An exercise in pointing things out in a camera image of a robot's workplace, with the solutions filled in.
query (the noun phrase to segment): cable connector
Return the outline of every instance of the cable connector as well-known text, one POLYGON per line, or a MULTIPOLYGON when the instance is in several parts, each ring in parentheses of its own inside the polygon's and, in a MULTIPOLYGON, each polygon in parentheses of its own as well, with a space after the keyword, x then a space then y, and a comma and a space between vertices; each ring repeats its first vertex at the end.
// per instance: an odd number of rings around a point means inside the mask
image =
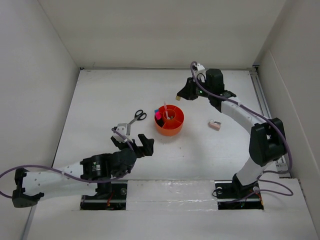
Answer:
POLYGON ((200 64, 200 63, 198 63, 196 66, 194 66, 196 69, 194 70, 194 73, 196 74, 196 75, 199 75, 199 74, 203 74, 204 76, 206 75, 206 69, 205 69, 205 67, 202 65, 202 64, 200 64))

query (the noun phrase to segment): white wall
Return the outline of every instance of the white wall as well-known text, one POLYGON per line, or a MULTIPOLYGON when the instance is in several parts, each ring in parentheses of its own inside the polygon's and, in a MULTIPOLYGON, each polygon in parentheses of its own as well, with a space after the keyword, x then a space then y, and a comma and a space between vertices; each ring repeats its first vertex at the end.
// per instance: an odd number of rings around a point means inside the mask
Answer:
MULTIPOLYGON (((51 165, 78 69, 36 0, 0 1, 0 172, 51 165)), ((11 194, 14 174, 0 180, 11 194)), ((0 196, 3 240, 20 239, 30 209, 0 196)))
POLYGON ((285 0, 39 0, 78 66, 250 68, 285 0))
POLYGON ((259 68, 273 116, 284 122, 293 154, 293 175, 301 180, 320 234, 320 1, 294 0, 278 36, 259 68))

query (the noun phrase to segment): pink object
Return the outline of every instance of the pink object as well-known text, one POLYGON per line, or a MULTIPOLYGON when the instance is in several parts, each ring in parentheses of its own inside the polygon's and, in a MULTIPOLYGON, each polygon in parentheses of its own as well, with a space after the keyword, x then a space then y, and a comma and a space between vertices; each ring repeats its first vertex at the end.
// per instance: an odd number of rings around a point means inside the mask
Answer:
POLYGON ((160 120, 161 119, 161 113, 160 112, 156 112, 155 114, 155 118, 157 119, 157 120, 160 120))
POLYGON ((221 122, 210 120, 208 125, 209 127, 219 131, 221 127, 221 122))

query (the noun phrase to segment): orange bowl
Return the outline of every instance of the orange bowl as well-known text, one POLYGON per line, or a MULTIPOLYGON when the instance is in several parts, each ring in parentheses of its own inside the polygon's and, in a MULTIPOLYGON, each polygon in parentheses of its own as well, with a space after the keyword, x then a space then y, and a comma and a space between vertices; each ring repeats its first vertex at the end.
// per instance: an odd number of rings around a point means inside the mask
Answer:
POLYGON ((168 116, 167 119, 165 106, 159 107, 159 112, 161 113, 164 125, 161 127, 157 124, 156 117, 154 117, 156 130, 164 136, 174 136, 178 134, 184 124, 185 115, 184 112, 175 105, 167 105, 168 116))

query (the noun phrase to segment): cable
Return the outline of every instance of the cable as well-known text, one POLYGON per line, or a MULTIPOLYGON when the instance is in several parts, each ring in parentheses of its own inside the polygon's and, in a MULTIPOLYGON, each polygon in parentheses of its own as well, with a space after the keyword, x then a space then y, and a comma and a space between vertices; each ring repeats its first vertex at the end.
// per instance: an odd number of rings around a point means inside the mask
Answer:
MULTIPOLYGON (((116 134, 118 134, 121 138, 123 138, 124 140, 126 139, 122 134, 120 134, 119 132, 117 132, 116 130, 112 129, 116 134)), ((129 141, 126 141, 126 143, 128 144, 129 148, 134 151, 131 143, 129 141)), ((79 178, 79 177, 76 177, 76 176, 72 176, 66 172, 63 172, 61 170, 58 170, 56 168, 53 168, 53 167, 49 167, 49 166, 44 166, 44 165, 36 165, 36 164, 27 164, 27 165, 20 165, 20 166, 15 166, 13 168, 10 168, 6 171, 4 171, 3 173, 0 174, 0 179, 14 171, 14 170, 17 170, 17 169, 25 169, 25 168, 37 168, 37 169, 45 169, 45 170, 48 170, 48 171, 52 171, 52 172, 55 172, 57 174, 61 174, 61 175, 64 175, 68 178, 71 178, 73 180, 76 180, 76 181, 79 181, 79 182, 83 182, 83 183, 88 183, 88 184, 106 184, 106 183, 110 183, 111 181, 114 181, 114 180, 118 180, 118 179, 121 179, 123 178, 125 175, 128 174, 128 172, 126 172, 125 174, 123 174, 122 176, 118 176, 118 177, 114 177, 114 178, 111 178, 111 179, 106 179, 106 180, 96 180, 96 181, 91 181, 91 180, 85 180, 85 179, 82 179, 82 178, 79 178)), ((8 198, 8 199, 11 199, 12 196, 9 196, 7 194, 5 194, 4 192, 0 191, 0 195, 5 197, 5 198, 8 198)))
MULTIPOLYGON (((235 101, 235 100, 232 100, 232 99, 229 99, 229 98, 226 98, 226 97, 223 97, 223 96, 219 96, 219 95, 213 94, 212 92, 209 92, 209 91, 206 90, 203 86, 201 86, 201 84, 199 83, 198 79, 196 78, 195 72, 194 72, 194 70, 193 70, 193 68, 192 68, 194 65, 197 65, 197 64, 198 64, 198 63, 197 63, 196 61, 193 61, 193 62, 191 63, 191 65, 190 65, 190 70, 191 70, 191 74, 192 74, 192 77, 193 77, 195 83, 197 84, 197 86, 198 86, 202 91, 204 91, 205 93, 207 93, 207 94, 209 94, 210 96, 213 96, 213 97, 215 97, 215 98, 217 98, 217 99, 221 99, 221 100, 228 101, 228 102, 231 102, 231 103, 233 103, 233 104, 239 105, 239 102, 237 102, 237 101, 235 101)), ((287 173, 289 173, 289 172, 291 171, 291 169, 292 169, 293 160, 292 160, 292 154, 291 154, 291 151, 290 151, 290 148, 289 148, 289 145, 288 145, 288 143, 287 143, 287 141, 286 141, 285 136, 284 136, 284 135, 282 134, 282 132, 277 128, 277 126, 274 125, 273 122, 271 122, 271 121, 270 121, 268 118, 266 118, 265 116, 263 116, 263 115, 255 112, 255 111, 251 110, 250 108, 248 108, 248 107, 246 107, 246 106, 244 106, 244 105, 242 105, 242 104, 239 105, 239 106, 240 106, 242 109, 244 109, 245 111, 247 111, 247 112, 249 112, 249 113, 251 113, 251 114, 253 114, 253 115, 256 115, 256 116, 258 116, 259 118, 265 120, 271 127, 273 127, 274 130, 276 131, 276 133, 280 136, 280 138, 281 138, 281 140, 282 140, 282 142, 283 142, 283 144, 284 144, 285 150, 286 150, 286 152, 287 152, 287 154, 288 154, 289 165, 288 165, 288 170, 287 170, 287 171, 279 171, 279 172, 277 172, 277 171, 267 170, 267 171, 264 171, 264 173, 273 173, 273 174, 287 174, 287 173)))
MULTIPOLYGON (((282 134, 282 132, 279 130, 279 128, 277 128, 277 126, 274 125, 273 122, 271 122, 271 121, 270 121, 268 118, 266 118, 265 116, 263 116, 263 115, 255 112, 255 111, 251 110, 250 108, 248 108, 248 107, 246 107, 246 106, 244 106, 244 105, 242 105, 242 104, 239 105, 239 102, 237 102, 237 101, 235 101, 235 100, 232 100, 232 99, 229 99, 229 98, 226 98, 226 97, 223 97, 223 96, 216 95, 216 94, 214 94, 214 93, 209 92, 208 90, 206 90, 203 86, 201 86, 201 84, 199 83, 199 79, 198 79, 198 76, 199 76, 200 74, 202 74, 202 73, 199 73, 199 74, 197 75, 197 77, 195 76, 195 72, 194 72, 194 70, 193 70, 193 66, 194 66, 194 65, 197 65, 197 64, 198 64, 198 63, 197 63, 196 61, 191 62, 191 64, 190 64, 190 70, 191 70, 191 74, 192 74, 193 80, 195 81, 195 83, 197 84, 197 86, 198 86, 202 91, 204 91, 204 92, 207 93, 208 95, 213 96, 213 97, 215 97, 215 98, 217 98, 217 99, 221 99, 221 100, 228 101, 228 102, 231 102, 231 103, 233 103, 233 104, 236 104, 236 105, 240 106, 242 109, 244 109, 245 111, 247 111, 247 112, 249 112, 249 113, 251 113, 251 114, 253 114, 253 115, 256 115, 256 116, 258 116, 259 118, 265 120, 271 127, 274 128, 274 130, 276 131, 276 133, 280 136, 280 138, 281 138, 281 140, 282 140, 282 142, 283 142, 283 144, 284 144, 285 150, 286 150, 286 152, 287 152, 287 154, 288 154, 288 159, 289 159, 288 170, 287 170, 287 171, 279 171, 279 172, 278 172, 278 171, 267 170, 267 171, 263 171, 263 174, 265 174, 265 173, 273 173, 273 174, 287 174, 287 173, 289 173, 290 170, 292 169, 292 166, 293 166, 292 154, 291 154, 289 145, 288 145, 288 143, 287 143, 287 140, 286 140, 285 136, 282 134)), ((259 190, 257 190, 257 191, 251 192, 251 193, 248 194, 247 196, 244 196, 244 197, 239 198, 239 199, 235 199, 235 200, 233 200, 233 201, 228 201, 228 202, 226 202, 226 203, 229 203, 229 204, 231 204, 231 203, 236 203, 236 202, 239 202, 239 201, 241 201, 241 200, 243 200, 243 199, 247 199, 248 197, 250 197, 250 196, 253 195, 253 194, 258 194, 258 193, 260 193, 260 192, 269 192, 269 193, 280 194, 280 195, 284 195, 284 196, 293 196, 293 195, 294 195, 294 192, 293 192, 290 188, 288 188, 287 186, 285 186, 285 185, 283 185, 283 184, 281 184, 281 183, 275 182, 275 181, 261 180, 260 177, 261 177, 261 176, 259 176, 259 177, 257 178, 258 181, 260 181, 260 182, 265 182, 265 183, 271 183, 271 184, 277 184, 277 185, 279 185, 279 186, 287 189, 290 193, 283 193, 283 192, 274 191, 274 190, 268 190, 268 189, 259 189, 259 190)))

